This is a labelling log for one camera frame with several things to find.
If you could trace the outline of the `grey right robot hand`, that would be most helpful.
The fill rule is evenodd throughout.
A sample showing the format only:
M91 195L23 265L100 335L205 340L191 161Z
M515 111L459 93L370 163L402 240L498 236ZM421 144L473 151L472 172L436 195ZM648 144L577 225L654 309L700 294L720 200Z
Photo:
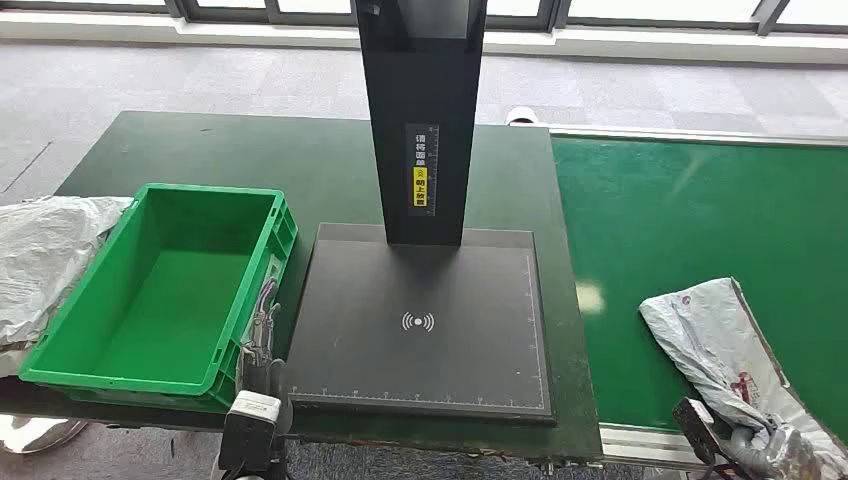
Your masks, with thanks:
M823 478L812 445L791 425L775 429L762 449L753 446L753 438L753 430L738 427L722 443L723 451L752 479Z

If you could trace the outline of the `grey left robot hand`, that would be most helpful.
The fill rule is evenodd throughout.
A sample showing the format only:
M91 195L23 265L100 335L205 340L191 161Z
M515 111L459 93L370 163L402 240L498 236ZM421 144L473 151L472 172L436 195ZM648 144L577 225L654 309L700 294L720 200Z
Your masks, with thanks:
M236 388L277 398L290 404L286 391L287 366L273 353L275 319L281 308L276 301L278 282L263 283L247 327L240 340Z

